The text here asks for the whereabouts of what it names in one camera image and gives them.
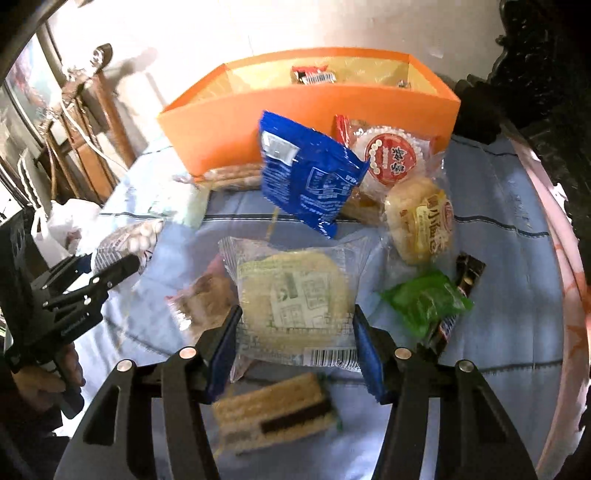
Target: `white plastic bag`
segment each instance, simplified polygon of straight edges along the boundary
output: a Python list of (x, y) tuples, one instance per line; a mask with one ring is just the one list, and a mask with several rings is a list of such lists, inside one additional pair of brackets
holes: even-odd
[(51, 268), (70, 256), (68, 250), (51, 236), (49, 228), (47, 228), (45, 213), (41, 209), (35, 211), (31, 236), (48, 267)]
[(100, 206), (86, 200), (70, 199), (64, 205), (52, 200), (47, 228), (62, 247), (75, 254), (80, 239), (84, 237), (99, 212)]
[(220, 253), (238, 287), (238, 354), (286, 365), (357, 370), (353, 308), (367, 260), (365, 238), (280, 251), (226, 237)]

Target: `pink fabric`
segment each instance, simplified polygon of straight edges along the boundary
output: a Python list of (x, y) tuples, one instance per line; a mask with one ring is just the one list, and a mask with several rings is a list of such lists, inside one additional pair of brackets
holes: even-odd
[(579, 421), (589, 388), (591, 309), (578, 240), (552, 194), (553, 185), (523, 139), (512, 139), (516, 153), (540, 198), (548, 220), (563, 282), (564, 349), (560, 390), (554, 418), (540, 461), (540, 479), (551, 479), (579, 443)]

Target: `yellow box lining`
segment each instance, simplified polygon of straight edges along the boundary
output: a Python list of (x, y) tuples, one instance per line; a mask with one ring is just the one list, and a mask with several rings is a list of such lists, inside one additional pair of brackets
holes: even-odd
[(293, 66), (324, 65), (335, 73), (338, 83), (397, 86), (403, 80), (412, 91), (437, 93), (435, 87), (405, 61), (372, 57), (306, 57), (267, 61), (228, 70), (208, 83), (189, 103), (252, 90), (286, 87), (293, 84)]

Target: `orange box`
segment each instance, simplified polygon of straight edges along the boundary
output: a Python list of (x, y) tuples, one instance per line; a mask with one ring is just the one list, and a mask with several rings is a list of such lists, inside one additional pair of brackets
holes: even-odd
[[(323, 66), (336, 83), (294, 84), (292, 66)], [(408, 87), (399, 87), (403, 80)], [(312, 48), (220, 65), (158, 116), (189, 173), (261, 161), (263, 110), (332, 135), (336, 114), (436, 139), (451, 137), (460, 100), (413, 56), (366, 48)]]

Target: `human hand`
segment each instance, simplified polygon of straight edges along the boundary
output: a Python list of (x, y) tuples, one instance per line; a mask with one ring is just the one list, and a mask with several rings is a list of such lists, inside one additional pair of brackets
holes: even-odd
[[(86, 380), (73, 343), (66, 345), (58, 354), (58, 362), (69, 383), (84, 387)], [(22, 399), (39, 413), (55, 405), (55, 394), (66, 390), (66, 384), (61, 378), (37, 365), (21, 368), (18, 373), (12, 374), (12, 378)]]

